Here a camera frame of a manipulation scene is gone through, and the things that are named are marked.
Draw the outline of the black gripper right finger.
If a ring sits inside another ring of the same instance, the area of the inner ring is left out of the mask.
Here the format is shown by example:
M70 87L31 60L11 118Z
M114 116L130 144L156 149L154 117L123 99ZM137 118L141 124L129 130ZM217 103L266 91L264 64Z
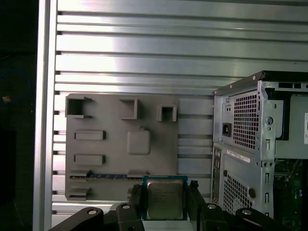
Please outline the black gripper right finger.
M274 220L252 208L240 208L234 215L207 203L192 180L186 189L186 209L194 231L273 231Z

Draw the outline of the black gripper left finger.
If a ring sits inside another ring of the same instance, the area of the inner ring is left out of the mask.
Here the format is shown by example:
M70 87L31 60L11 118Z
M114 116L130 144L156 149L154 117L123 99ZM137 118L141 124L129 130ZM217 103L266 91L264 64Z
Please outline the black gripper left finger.
M97 207L86 207L57 224L52 231L143 231L141 220L143 207L142 186L134 185L129 201L119 204L106 214Z

